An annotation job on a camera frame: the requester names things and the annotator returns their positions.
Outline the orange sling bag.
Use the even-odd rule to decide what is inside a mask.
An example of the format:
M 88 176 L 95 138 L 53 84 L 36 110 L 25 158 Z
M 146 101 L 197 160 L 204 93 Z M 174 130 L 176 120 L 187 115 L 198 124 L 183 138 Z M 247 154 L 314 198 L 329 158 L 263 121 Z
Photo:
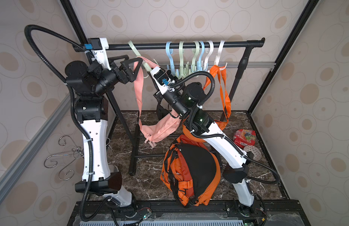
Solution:
M 219 126 L 219 128 L 221 130 L 225 129 L 225 127 L 227 126 L 227 124 L 229 123 L 229 118 L 231 116 L 231 101 L 229 98 L 229 94 L 226 90 L 226 66 L 224 67 L 219 67 L 217 65 L 214 65 L 211 67 L 211 69 L 209 70 L 209 73 L 212 75 L 213 78 L 218 79 L 219 82 L 219 87 L 220 87 L 220 100 L 222 103 L 222 109 L 223 109 L 223 113 L 225 116 L 225 120 L 215 120 L 215 122 L 217 123 L 217 125 Z M 210 84 L 210 80 L 206 79 L 205 85 L 203 90 Z M 205 142 L 203 139 L 199 139 L 194 137 L 190 131 L 186 128 L 185 125 L 183 125 L 183 133 L 185 136 L 187 136 L 190 140 L 193 140 L 195 142 L 200 142 L 203 143 Z

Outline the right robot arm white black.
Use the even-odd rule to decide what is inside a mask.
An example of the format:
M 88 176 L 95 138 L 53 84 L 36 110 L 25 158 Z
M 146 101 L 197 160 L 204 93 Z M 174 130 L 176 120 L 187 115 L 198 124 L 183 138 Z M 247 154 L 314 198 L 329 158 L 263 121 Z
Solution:
M 223 173 L 224 178 L 233 184 L 239 203 L 248 208 L 253 207 L 255 196 L 248 185 L 248 165 L 254 162 L 253 154 L 239 148 L 213 118 L 202 110 L 202 105 L 213 94 L 214 87 L 206 94 L 200 83 L 193 82 L 180 93 L 176 88 L 183 84 L 157 83 L 158 94 L 179 114 L 180 119 L 185 120 L 184 124 L 191 135 L 203 139 L 226 159 L 228 168 Z

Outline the orange backpack bottom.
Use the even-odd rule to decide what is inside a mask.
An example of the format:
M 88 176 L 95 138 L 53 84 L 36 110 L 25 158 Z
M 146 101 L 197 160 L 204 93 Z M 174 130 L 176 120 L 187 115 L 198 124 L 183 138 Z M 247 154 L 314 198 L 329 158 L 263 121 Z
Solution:
M 221 180 L 217 157 L 203 143 L 180 135 L 166 152 L 161 181 L 183 208 L 208 205 Z

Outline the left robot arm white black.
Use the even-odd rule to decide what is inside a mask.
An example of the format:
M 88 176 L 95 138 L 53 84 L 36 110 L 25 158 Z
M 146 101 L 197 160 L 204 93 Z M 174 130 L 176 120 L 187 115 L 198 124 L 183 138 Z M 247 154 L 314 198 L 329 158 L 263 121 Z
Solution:
M 108 100 L 104 95 L 119 82 L 134 82 L 143 60 L 127 55 L 109 60 L 107 68 L 96 60 L 90 65 L 73 61 L 65 68 L 66 82 L 77 94 L 73 121 L 79 124 L 84 142 L 83 175 L 75 184 L 75 191 L 102 195 L 118 207 L 127 207 L 133 204 L 133 195 L 123 187 L 121 173 L 111 172 L 108 165 Z

